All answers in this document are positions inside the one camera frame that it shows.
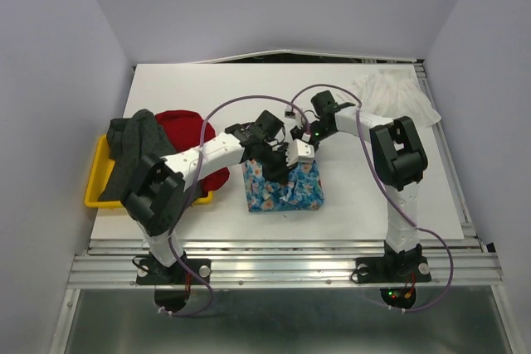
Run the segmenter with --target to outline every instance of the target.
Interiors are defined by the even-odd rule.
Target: crumpled white fabric
[[[353,82],[352,92],[363,102],[363,110],[388,118],[409,116],[418,128],[427,128],[441,120],[430,100],[421,91],[410,70],[380,70]],[[343,93],[345,101],[352,101]]]

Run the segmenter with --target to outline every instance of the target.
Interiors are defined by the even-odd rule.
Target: red cloth
[[[203,119],[197,112],[176,110],[166,111],[155,115],[169,142],[175,147],[178,153],[186,151],[199,145],[199,136]],[[205,142],[216,137],[214,128],[207,124],[205,130]],[[229,169],[226,167],[206,176],[201,183],[203,192],[215,191],[222,187],[229,179]]]

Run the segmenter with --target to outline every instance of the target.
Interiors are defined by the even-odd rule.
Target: white wall
[[[473,221],[531,349],[531,0],[459,0],[427,57]]]
[[[96,0],[0,0],[0,351],[47,352],[129,62]]]
[[[456,0],[98,0],[135,62],[278,48],[425,57]]]

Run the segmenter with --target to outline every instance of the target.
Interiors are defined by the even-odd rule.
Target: white table
[[[139,109],[155,114],[168,109],[190,109],[205,116],[220,103],[251,94],[290,99],[307,85],[330,83],[349,88],[360,75],[379,69],[410,70],[412,65],[374,64],[175,64],[138,65],[124,117]],[[309,99],[298,99],[310,108]],[[255,120],[263,109],[283,118],[285,106],[266,100],[236,103],[212,120],[217,132],[234,123]],[[289,131],[291,121],[286,121]],[[462,212],[452,196],[445,161],[434,130],[419,129],[429,167],[418,197],[418,223],[448,240],[463,239]],[[383,240],[387,232],[387,206],[375,186],[357,138],[336,134],[317,152],[325,204],[318,211],[249,213],[241,168],[231,167],[231,177],[207,206],[188,209],[177,226],[186,240]],[[92,240],[138,240],[142,235],[127,212],[99,210]],[[432,239],[423,235],[422,239]]]

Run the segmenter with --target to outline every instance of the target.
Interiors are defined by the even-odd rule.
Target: screw
[[[422,275],[428,275],[430,273],[430,266],[426,263],[420,263],[418,265],[418,270]]]
[[[206,265],[202,265],[199,267],[199,275],[201,275],[202,278],[206,278],[208,275],[210,275],[210,269]]]

